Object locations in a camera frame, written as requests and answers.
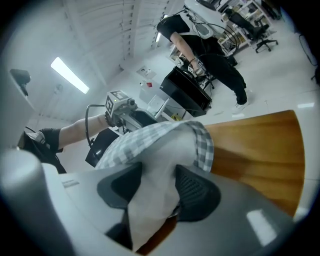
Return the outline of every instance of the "person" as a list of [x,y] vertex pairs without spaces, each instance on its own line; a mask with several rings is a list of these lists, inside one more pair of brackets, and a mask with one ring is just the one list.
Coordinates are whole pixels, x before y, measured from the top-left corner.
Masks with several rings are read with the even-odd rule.
[[196,74],[202,75],[201,67],[198,65],[199,59],[210,75],[234,91],[236,105],[232,108],[233,114],[240,113],[249,105],[244,78],[228,63],[215,37],[202,39],[198,35],[180,35],[190,32],[190,28],[179,14],[162,19],[156,28],[160,34],[174,43],[191,63]]
[[[88,118],[89,137],[109,127],[105,120],[105,115],[100,114]],[[76,121],[75,123],[55,129],[44,128],[38,132],[23,132],[20,137],[18,147],[34,154],[42,163],[54,165],[59,174],[67,173],[60,163],[56,153],[61,153],[65,146],[86,139],[85,119]]]

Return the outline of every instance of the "person's arm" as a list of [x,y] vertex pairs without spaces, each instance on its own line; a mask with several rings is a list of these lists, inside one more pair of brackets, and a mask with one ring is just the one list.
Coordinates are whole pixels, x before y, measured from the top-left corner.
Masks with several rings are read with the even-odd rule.
[[174,43],[177,49],[186,57],[186,59],[191,63],[194,70],[198,70],[201,68],[197,63],[198,60],[196,59],[196,56],[194,55],[189,44],[187,44],[187,42],[183,39],[181,35],[179,35],[177,32],[174,32],[170,36],[170,40],[171,42]]
[[[98,134],[109,125],[105,120],[105,115],[100,114],[94,117],[88,118],[88,133],[89,137]],[[85,119],[76,121],[67,127],[63,127],[59,133],[59,149],[64,148],[67,145],[82,141],[86,138]]]

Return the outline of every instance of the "black monitor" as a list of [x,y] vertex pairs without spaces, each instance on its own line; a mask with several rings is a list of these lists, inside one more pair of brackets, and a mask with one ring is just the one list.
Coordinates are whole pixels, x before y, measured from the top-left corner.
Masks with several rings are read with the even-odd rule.
[[[111,143],[118,138],[119,135],[114,132],[111,129],[105,129],[97,135],[95,138],[93,144],[92,144],[92,149],[94,152],[97,154],[98,157],[102,157],[104,152],[107,150],[107,148],[111,145]],[[88,155],[85,158],[85,161],[93,166],[96,167],[97,163],[99,160],[95,157],[95,155],[92,153],[92,150],[89,150]]]

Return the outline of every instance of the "black pants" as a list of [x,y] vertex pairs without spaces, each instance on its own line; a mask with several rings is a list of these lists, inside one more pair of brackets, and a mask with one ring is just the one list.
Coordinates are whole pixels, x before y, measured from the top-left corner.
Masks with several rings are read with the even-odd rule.
[[201,56],[200,60],[212,76],[234,91],[236,95],[236,102],[239,105],[243,105],[247,102],[245,80],[238,70],[228,63],[226,57],[210,54]]

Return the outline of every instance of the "white cloth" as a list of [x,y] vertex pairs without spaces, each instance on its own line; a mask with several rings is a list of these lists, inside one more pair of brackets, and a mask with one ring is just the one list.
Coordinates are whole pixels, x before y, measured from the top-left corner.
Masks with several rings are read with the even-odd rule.
[[195,159],[196,135],[186,125],[170,131],[135,159],[142,162],[142,176],[128,205],[134,252],[161,228],[180,200],[176,165],[191,166]]

